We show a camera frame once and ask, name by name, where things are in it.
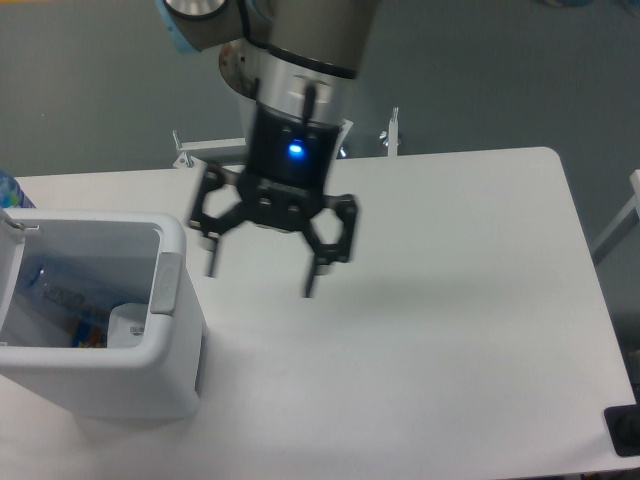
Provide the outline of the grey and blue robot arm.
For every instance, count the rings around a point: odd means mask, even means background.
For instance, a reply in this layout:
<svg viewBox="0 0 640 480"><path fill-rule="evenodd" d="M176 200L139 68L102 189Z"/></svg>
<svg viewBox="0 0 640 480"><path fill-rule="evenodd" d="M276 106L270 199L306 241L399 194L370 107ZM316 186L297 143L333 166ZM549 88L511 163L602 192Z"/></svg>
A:
<svg viewBox="0 0 640 480"><path fill-rule="evenodd" d="M188 224L211 247L245 222L298 232L311 252L304 288L351 258L358 203L328 195L346 103L377 10L374 1L160 1L180 51L232 48L220 68L255 114L245 165L209 163Z"/></svg>

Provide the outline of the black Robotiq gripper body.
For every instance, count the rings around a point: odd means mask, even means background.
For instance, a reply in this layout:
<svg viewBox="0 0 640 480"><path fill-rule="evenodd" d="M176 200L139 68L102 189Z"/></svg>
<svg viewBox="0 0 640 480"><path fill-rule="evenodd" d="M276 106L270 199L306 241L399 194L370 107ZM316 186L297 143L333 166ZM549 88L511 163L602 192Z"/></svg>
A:
<svg viewBox="0 0 640 480"><path fill-rule="evenodd" d="M286 232L310 231L324 208L324 184L341 127L257 107L248 157L234 207L239 224Z"/></svg>

